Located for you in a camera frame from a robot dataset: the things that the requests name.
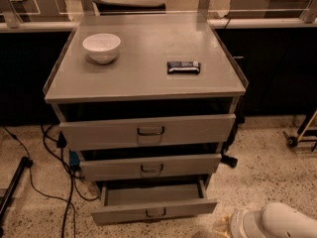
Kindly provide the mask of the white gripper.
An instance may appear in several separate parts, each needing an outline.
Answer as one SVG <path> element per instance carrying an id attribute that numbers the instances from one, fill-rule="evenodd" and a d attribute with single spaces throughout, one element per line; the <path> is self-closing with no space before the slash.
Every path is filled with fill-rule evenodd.
<path id="1" fill-rule="evenodd" d="M 213 232 L 218 238 L 265 238 L 259 210 L 236 210 L 231 219 L 229 215 L 222 216 L 214 222 Z"/>

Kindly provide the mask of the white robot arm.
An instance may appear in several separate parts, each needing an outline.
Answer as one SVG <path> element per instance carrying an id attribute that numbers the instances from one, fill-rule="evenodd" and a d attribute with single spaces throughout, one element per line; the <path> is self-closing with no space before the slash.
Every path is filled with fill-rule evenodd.
<path id="1" fill-rule="evenodd" d="M 219 238 L 317 238 L 317 220 L 282 202 L 236 210 L 214 223 Z"/>

